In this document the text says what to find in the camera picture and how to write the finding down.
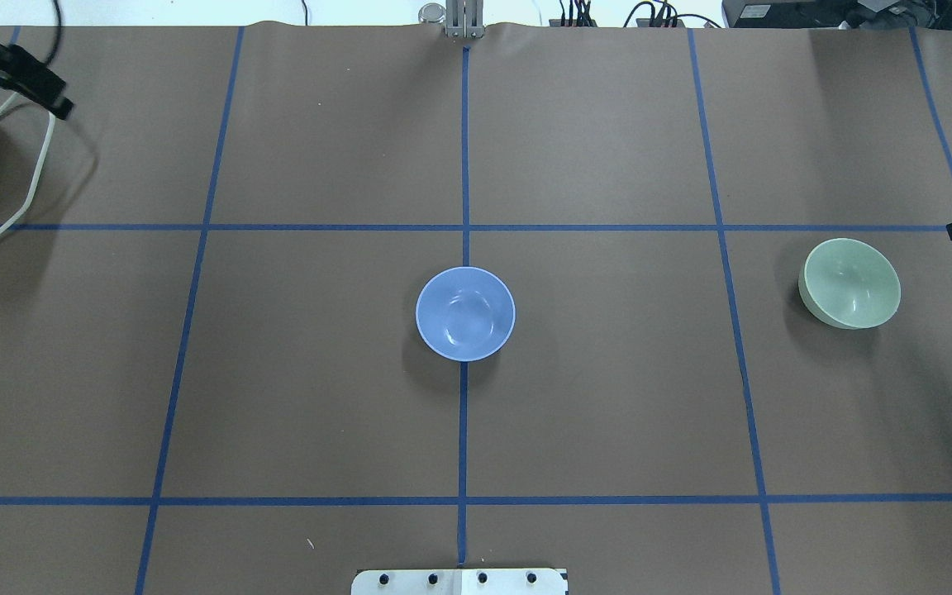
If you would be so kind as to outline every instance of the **table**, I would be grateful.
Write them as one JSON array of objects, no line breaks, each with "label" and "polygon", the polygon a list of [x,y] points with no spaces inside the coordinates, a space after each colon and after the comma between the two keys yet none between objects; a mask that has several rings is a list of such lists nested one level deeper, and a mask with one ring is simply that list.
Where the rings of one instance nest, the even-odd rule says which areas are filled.
[{"label": "table", "polygon": [[[952,34],[649,33],[69,29],[0,242],[0,593],[952,592]],[[798,301],[841,235],[884,327]],[[517,300],[486,361],[413,327],[457,264]]]}]

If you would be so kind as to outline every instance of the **black cable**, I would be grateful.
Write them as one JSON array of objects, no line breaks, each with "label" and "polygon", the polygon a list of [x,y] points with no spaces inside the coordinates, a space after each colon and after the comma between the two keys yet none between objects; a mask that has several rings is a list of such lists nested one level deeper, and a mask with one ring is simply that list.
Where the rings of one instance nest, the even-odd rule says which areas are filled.
[{"label": "black cable", "polygon": [[640,7],[649,7],[650,9],[649,19],[653,19],[656,17],[656,4],[653,4],[649,1],[638,2],[637,4],[634,5],[633,8],[631,8],[631,14],[626,16],[626,21],[623,23],[624,29],[626,29],[626,26],[628,26],[628,24],[631,24],[631,18],[634,18],[634,12],[638,12],[638,8]]},{"label": "black cable", "polygon": [[63,23],[61,23],[61,3],[60,0],[54,0],[54,18],[57,20],[57,26],[54,27],[54,44],[50,47],[50,53],[46,54],[46,59],[42,64],[53,64],[57,57],[57,50],[61,48],[61,36],[64,34]]},{"label": "black cable", "polygon": [[703,20],[706,20],[707,22],[710,22],[710,23],[711,23],[711,26],[715,27],[715,29],[721,29],[721,26],[719,26],[719,24],[718,24],[717,22],[714,22],[713,20],[711,20],[711,19],[709,19],[709,18],[707,18],[706,16],[703,16],[703,15],[694,15],[694,14],[692,14],[691,12],[685,12],[684,15],[675,15],[675,16],[674,16],[675,22],[677,22],[678,19],[680,19],[681,17],[696,17],[696,18],[698,18],[698,19],[703,19]]},{"label": "black cable", "polygon": [[674,7],[672,7],[671,4],[666,2],[662,3],[660,12],[656,12],[656,20],[649,23],[649,26],[657,26],[657,24],[658,26],[664,26],[664,23],[668,21],[669,15],[671,15],[670,11],[673,10],[673,8]]}]

